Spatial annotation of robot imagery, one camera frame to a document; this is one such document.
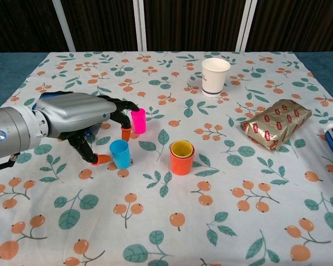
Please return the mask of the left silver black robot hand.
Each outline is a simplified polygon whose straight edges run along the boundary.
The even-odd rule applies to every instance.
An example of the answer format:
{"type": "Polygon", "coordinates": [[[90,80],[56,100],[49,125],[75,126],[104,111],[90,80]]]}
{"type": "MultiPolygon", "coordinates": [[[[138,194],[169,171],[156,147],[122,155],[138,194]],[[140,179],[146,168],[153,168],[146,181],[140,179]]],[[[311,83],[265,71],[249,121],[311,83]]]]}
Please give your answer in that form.
{"type": "Polygon", "coordinates": [[[140,109],[131,101],[106,95],[56,91],[43,93],[33,110],[44,115],[48,123],[48,137],[67,140],[84,161],[96,166],[112,159],[109,155],[94,153],[86,141],[86,133],[95,125],[112,120],[121,125],[122,139],[128,141],[132,126],[123,111],[140,109]]]}

